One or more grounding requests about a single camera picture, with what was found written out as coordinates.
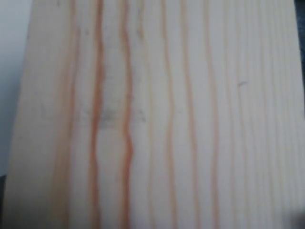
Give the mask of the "light wooden cube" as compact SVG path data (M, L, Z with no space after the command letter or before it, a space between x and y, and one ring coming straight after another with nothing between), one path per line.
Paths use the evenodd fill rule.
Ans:
M292 0L35 0L4 229L301 229Z

